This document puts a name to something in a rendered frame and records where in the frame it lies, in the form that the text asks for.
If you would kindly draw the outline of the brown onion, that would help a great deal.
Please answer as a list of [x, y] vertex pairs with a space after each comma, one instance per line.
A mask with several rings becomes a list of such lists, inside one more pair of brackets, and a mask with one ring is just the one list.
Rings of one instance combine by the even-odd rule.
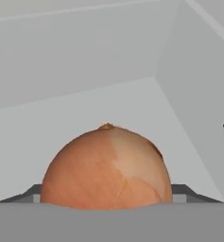
[[105, 124], [80, 135], [55, 156], [43, 178], [41, 202], [115, 210], [170, 202], [164, 158], [147, 138]]

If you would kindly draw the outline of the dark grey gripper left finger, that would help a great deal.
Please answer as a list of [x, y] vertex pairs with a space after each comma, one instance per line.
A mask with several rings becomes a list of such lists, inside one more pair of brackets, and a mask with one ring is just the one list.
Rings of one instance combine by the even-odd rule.
[[39, 203], [41, 188], [40, 184], [34, 184], [23, 194], [0, 200], [0, 203]]

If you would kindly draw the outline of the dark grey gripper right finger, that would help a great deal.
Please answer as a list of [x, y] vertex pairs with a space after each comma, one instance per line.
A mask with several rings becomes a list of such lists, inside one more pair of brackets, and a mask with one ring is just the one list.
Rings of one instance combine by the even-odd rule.
[[186, 184], [173, 184], [172, 194], [174, 203], [220, 203], [220, 200], [197, 194]]

